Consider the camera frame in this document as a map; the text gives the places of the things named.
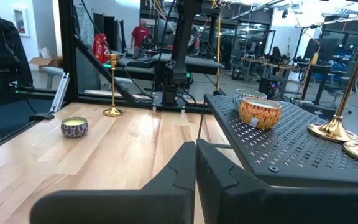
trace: office chair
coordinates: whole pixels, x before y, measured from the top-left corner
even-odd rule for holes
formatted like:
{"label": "office chair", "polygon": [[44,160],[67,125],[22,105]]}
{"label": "office chair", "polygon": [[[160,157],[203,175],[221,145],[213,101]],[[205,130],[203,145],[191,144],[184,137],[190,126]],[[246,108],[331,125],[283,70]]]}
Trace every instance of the office chair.
{"label": "office chair", "polygon": [[[330,94],[331,96],[334,97],[334,100],[331,103],[332,108],[334,108],[334,109],[338,108],[338,105],[336,103],[336,98],[344,94],[344,92],[346,90],[346,86],[347,86],[347,84],[344,83],[344,80],[350,80],[350,76],[352,75],[355,66],[356,66],[356,62],[349,62],[349,64],[346,67],[347,73],[339,79],[338,86],[336,86],[336,85],[325,85],[324,86],[323,89],[326,90],[328,92],[328,94]],[[357,80],[358,80],[358,72],[357,72],[356,82],[353,85],[353,91],[357,90]]]}

